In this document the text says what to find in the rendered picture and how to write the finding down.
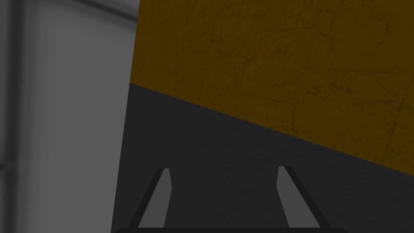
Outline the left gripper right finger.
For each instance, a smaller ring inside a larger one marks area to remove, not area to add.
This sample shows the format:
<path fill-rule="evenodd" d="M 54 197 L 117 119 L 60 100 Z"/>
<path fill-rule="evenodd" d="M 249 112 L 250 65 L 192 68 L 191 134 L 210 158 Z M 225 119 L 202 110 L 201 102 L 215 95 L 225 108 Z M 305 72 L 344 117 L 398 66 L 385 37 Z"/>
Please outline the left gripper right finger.
<path fill-rule="evenodd" d="M 278 167 L 277 192 L 289 227 L 330 227 L 330 224 L 292 167 Z"/>

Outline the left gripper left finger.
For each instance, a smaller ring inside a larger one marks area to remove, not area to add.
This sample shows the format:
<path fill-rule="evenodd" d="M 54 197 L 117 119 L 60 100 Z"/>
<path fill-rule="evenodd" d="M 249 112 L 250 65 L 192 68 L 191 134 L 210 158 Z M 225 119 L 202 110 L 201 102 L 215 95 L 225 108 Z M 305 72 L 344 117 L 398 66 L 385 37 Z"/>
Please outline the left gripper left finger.
<path fill-rule="evenodd" d="M 130 221 L 128 228 L 163 228 L 172 192 L 168 168 L 158 169 Z"/>

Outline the grey metal appliance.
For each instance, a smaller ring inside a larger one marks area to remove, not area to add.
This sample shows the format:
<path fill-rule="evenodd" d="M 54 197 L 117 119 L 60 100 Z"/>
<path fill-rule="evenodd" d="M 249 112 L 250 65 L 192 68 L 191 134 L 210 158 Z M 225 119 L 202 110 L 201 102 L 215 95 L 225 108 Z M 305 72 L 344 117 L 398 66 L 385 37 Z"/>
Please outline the grey metal appliance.
<path fill-rule="evenodd" d="M 140 0 L 0 0 L 0 233 L 111 233 Z"/>

